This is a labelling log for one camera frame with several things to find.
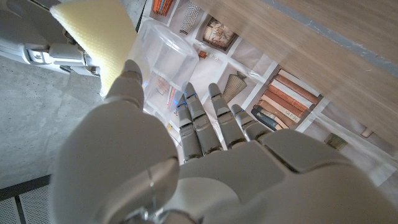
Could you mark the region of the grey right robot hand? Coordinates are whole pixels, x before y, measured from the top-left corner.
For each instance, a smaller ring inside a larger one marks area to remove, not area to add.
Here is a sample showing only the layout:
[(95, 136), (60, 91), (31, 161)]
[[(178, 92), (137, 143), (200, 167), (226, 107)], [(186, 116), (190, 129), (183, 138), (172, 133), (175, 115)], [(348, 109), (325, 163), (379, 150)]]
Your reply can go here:
[(1, 55), (62, 73), (98, 77), (100, 68), (51, 15), (58, 0), (1, 0)]

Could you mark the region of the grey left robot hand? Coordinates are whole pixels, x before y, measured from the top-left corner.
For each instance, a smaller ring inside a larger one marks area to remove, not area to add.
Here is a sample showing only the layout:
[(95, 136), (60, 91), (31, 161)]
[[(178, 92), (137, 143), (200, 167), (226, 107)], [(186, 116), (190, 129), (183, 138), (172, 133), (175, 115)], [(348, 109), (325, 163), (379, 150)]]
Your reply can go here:
[(227, 150), (192, 86), (178, 109), (183, 151), (143, 110), (128, 60), (105, 102), (64, 142), (51, 179), (56, 223), (396, 223), (397, 209), (344, 155), (302, 133), (269, 131), (210, 85)]

